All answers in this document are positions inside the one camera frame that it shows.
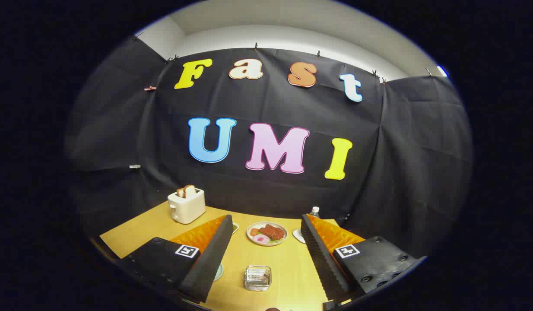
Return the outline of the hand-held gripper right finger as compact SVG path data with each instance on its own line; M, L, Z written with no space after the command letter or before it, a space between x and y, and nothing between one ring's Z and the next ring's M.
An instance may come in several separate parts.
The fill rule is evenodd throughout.
M416 270L416 258L386 238L364 239L328 221L302 215L301 232L328 301L361 303Z

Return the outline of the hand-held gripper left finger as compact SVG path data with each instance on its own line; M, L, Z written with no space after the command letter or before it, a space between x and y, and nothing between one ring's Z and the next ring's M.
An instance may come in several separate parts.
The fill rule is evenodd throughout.
M171 240L152 238L120 267L158 291L206 302L232 232L232 216L222 215Z

